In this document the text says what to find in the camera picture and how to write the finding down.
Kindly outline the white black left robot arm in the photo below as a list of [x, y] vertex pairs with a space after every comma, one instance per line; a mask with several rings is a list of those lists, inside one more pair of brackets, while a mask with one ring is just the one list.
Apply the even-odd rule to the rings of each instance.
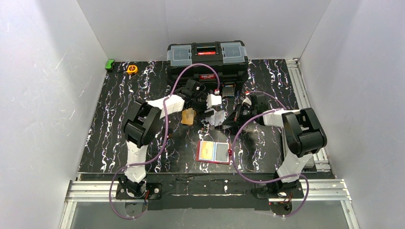
[[124, 175], [118, 178], [120, 192], [127, 193], [131, 198], [139, 199], [147, 196], [145, 165], [149, 144], [160, 130], [160, 120], [169, 124], [169, 115], [193, 109], [204, 112], [222, 102], [219, 91], [209, 93], [208, 89], [195, 80], [188, 80], [184, 87], [174, 90], [168, 96], [147, 102], [136, 101], [131, 113], [123, 122], [122, 132], [127, 145], [127, 164]]

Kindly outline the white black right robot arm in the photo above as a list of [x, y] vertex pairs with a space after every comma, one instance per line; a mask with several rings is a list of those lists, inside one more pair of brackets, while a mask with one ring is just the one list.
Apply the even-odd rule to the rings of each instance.
[[274, 178], [269, 181], [257, 181], [242, 175], [242, 178], [251, 183], [261, 184], [260, 188], [256, 188], [257, 192], [277, 195], [297, 188], [302, 169], [314, 154], [326, 146], [327, 137], [313, 108], [288, 110], [281, 104], [280, 108], [271, 109], [269, 98], [271, 95], [265, 92], [245, 93], [223, 125], [239, 128], [233, 143], [236, 143], [244, 127], [252, 121], [283, 130], [285, 156]]

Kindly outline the red leather card holder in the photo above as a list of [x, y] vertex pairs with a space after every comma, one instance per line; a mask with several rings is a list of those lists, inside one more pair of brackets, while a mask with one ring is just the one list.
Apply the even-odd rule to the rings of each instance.
[[229, 165], [231, 158], [230, 158], [230, 144], [229, 143], [221, 143], [221, 142], [214, 142], [214, 155], [213, 155], [213, 160], [212, 161], [206, 161], [206, 160], [200, 160], [199, 159], [199, 148], [200, 148], [200, 142], [198, 142], [197, 145], [197, 152], [196, 152], [196, 158], [195, 160], [197, 162], [205, 162], [205, 163], [214, 163], [214, 164], [224, 164], [224, 165]]

